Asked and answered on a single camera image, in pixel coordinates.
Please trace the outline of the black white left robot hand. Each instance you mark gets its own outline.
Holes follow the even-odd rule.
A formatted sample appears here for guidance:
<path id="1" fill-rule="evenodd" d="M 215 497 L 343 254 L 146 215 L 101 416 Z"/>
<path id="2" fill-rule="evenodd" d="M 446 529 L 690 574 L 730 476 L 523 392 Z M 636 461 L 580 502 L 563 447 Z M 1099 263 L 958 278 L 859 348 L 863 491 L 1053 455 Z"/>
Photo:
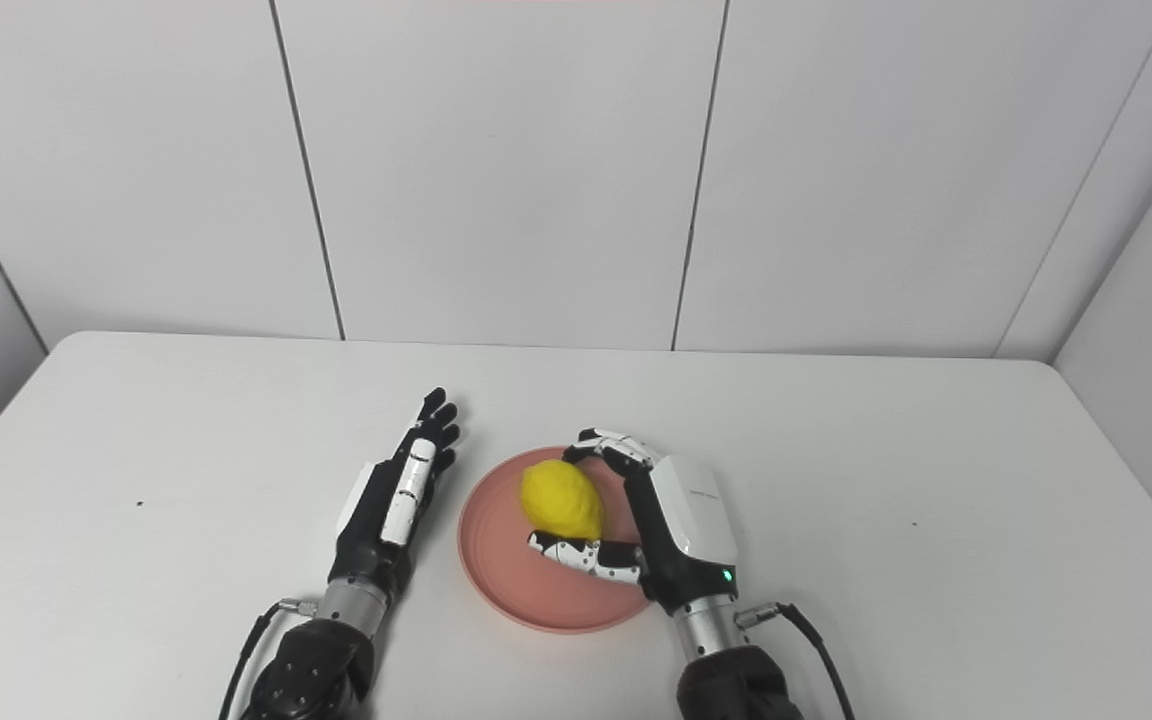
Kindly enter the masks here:
<path id="1" fill-rule="evenodd" d="M 429 511 L 442 473 L 456 460 L 453 445 L 458 441 L 458 409 L 442 387 L 422 400 L 419 414 L 407 429 L 393 455 L 378 462 L 366 473 L 361 497 L 335 539 L 335 558 L 329 566 L 329 582 L 366 583 L 389 601 L 401 596 L 414 575 L 412 546 L 422 516 Z M 429 473 L 410 505 L 404 541 L 388 541 L 382 530 L 397 497 L 402 497 L 403 473 L 425 461 Z"/>

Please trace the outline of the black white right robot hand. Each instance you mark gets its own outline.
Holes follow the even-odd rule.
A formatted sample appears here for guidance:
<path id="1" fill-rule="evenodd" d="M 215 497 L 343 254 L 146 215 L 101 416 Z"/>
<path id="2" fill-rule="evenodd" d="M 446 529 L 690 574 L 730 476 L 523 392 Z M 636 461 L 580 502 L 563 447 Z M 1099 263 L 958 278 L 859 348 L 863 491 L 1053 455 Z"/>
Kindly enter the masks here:
<path id="1" fill-rule="evenodd" d="M 579 441 L 561 455 L 570 467 L 588 457 L 602 460 L 621 478 L 639 541 L 535 526 L 526 546 L 591 577 L 639 585 L 668 615 L 699 609 L 703 600 L 735 600 L 738 548 L 712 470 L 604 429 L 581 430 Z"/>

